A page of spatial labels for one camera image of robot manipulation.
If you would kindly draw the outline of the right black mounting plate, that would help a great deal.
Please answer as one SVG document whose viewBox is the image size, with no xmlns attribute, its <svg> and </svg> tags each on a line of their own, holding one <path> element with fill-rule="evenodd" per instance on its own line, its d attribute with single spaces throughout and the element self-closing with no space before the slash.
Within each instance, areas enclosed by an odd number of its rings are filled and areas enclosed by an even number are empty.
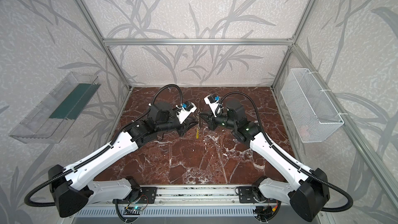
<svg viewBox="0 0 398 224">
<path fill-rule="evenodd" d="M 240 186 L 235 188 L 240 203 L 250 204 L 276 204 L 275 199 L 260 197 L 259 193 L 255 193 L 252 186 Z"/>
</svg>

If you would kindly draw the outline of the silver metal key holder plate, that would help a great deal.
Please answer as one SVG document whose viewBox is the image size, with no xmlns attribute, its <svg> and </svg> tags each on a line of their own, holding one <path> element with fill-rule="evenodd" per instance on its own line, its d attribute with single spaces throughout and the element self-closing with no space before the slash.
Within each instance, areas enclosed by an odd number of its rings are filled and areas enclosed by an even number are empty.
<svg viewBox="0 0 398 224">
<path fill-rule="evenodd" d="M 200 129 L 200 128 L 201 128 L 201 117 L 200 117 L 200 113 L 201 113 L 201 109 L 200 109 L 201 99 L 198 97 L 198 98 L 195 100 L 195 103 L 197 104 L 198 129 Z"/>
</svg>

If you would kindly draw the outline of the clear plastic wall tray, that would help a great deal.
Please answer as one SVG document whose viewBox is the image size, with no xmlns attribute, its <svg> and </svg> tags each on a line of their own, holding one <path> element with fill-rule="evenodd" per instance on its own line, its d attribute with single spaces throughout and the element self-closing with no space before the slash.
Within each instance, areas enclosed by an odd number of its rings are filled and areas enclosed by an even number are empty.
<svg viewBox="0 0 398 224">
<path fill-rule="evenodd" d="M 9 134 L 25 144 L 57 144 L 101 84 L 97 75 L 70 72 Z"/>
</svg>

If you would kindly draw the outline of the black mounting plate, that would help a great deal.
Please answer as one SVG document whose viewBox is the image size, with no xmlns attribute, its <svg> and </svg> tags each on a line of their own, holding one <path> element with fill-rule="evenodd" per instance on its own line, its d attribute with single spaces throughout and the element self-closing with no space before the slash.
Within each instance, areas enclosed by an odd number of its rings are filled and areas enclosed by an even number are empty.
<svg viewBox="0 0 398 224">
<path fill-rule="evenodd" d="M 252 186 L 240 186 L 235 188 L 240 203 L 250 204 L 276 204 L 275 199 L 260 197 L 259 193 L 255 193 Z"/>
<path fill-rule="evenodd" d="M 154 204 L 157 194 L 157 187 L 135 187 L 123 199 L 114 199 L 113 203 L 118 204 Z"/>
</svg>

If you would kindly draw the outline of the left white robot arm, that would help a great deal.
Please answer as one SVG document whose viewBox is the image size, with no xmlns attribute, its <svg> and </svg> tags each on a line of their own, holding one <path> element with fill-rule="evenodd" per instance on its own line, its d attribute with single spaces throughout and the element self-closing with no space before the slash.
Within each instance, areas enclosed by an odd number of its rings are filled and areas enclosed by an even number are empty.
<svg viewBox="0 0 398 224">
<path fill-rule="evenodd" d="M 52 181 L 49 188 L 59 216 L 72 216 L 91 203 L 137 196 L 139 186 L 133 179 L 97 182 L 94 178 L 125 155 L 154 141 L 159 132 L 176 131 L 183 136 L 198 124 L 190 117 L 196 109 L 190 101 L 176 108 L 167 102 L 152 104 L 144 119 L 126 125 L 114 141 L 67 167 L 53 166 L 48 171 Z"/>
</svg>

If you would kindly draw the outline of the aluminium cage frame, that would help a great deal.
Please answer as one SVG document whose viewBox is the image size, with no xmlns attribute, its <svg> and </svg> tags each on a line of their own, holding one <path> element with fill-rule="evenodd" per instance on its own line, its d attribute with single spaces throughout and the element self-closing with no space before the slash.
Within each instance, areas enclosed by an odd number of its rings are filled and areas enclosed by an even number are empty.
<svg viewBox="0 0 398 224">
<path fill-rule="evenodd" d="M 354 121 L 349 117 L 348 113 L 344 110 L 342 104 L 338 101 L 337 97 L 333 94 L 330 87 L 322 79 L 318 70 L 313 66 L 308 57 L 304 54 L 298 41 L 305 30 L 306 24 L 309 22 L 311 15 L 315 11 L 316 5 L 319 0 L 309 0 L 298 26 L 290 38 L 230 38 L 230 39 L 216 39 L 216 38 L 104 38 L 100 34 L 100 29 L 94 22 L 88 6 L 84 0 L 73 0 L 83 15 L 86 23 L 94 33 L 94 37 L 99 42 L 100 48 L 105 52 L 107 58 L 113 64 L 113 67 L 119 72 L 122 79 L 126 79 L 125 73 L 121 70 L 121 66 L 116 59 L 112 56 L 109 45 L 111 46 L 287 46 L 288 53 L 284 56 L 283 62 L 277 72 L 272 88 L 275 87 L 279 81 L 282 71 L 285 69 L 291 55 L 295 55 L 300 61 L 301 65 L 309 69 L 314 79 L 319 83 L 320 87 L 324 90 L 325 94 L 329 97 L 336 110 L 343 116 L 344 130 L 347 133 L 356 151 L 362 157 L 364 163 L 371 170 L 374 178 L 380 184 L 382 190 L 385 191 L 387 197 L 390 199 L 394 206 L 398 205 L 398 182 L 393 175 L 388 171 L 385 164 L 380 157 L 373 150 L 369 142 L 365 139 L 359 128 Z"/>
</svg>

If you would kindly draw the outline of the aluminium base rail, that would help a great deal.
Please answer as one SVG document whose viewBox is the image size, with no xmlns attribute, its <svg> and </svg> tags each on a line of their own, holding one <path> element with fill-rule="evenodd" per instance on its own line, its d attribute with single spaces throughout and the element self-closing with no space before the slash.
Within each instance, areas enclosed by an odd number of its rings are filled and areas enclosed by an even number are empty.
<svg viewBox="0 0 398 224">
<path fill-rule="evenodd" d="M 155 185 L 129 186 L 125 180 L 91 182 L 88 189 L 94 192 L 86 206 L 97 203 L 112 203 L 113 199 L 125 198 L 135 187 L 157 187 L 155 205 L 233 205 L 240 203 L 235 188 L 251 185 Z M 275 199 L 290 204 L 294 191 L 287 183 L 267 180 L 259 187 L 252 186 L 260 197 Z"/>
</svg>

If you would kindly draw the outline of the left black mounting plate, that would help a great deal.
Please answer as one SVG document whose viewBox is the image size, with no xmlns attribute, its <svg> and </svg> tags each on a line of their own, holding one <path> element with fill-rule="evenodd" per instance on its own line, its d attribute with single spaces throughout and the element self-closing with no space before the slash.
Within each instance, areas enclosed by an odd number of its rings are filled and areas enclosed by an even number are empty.
<svg viewBox="0 0 398 224">
<path fill-rule="evenodd" d="M 154 204 L 157 194 L 157 187 L 135 187 L 123 199 L 114 199 L 113 203 L 118 204 Z"/>
</svg>

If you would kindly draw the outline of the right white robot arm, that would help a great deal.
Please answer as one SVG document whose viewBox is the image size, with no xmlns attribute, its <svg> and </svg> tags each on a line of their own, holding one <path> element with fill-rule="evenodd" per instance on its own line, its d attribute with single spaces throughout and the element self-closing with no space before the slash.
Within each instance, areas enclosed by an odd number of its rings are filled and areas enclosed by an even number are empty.
<svg viewBox="0 0 398 224">
<path fill-rule="evenodd" d="M 240 101 L 228 101 L 225 113 L 221 98 L 215 94 L 206 96 L 204 101 L 211 110 L 201 113 L 200 117 L 210 130 L 230 129 L 239 142 L 261 155 L 286 179 L 283 183 L 265 176 L 259 178 L 252 185 L 254 199 L 259 203 L 268 199 L 288 203 L 302 219 L 311 222 L 330 198 L 328 187 L 305 175 L 302 169 L 306 165 L 280 148 L 258 124 L 248 121 Z"/>
</svg>

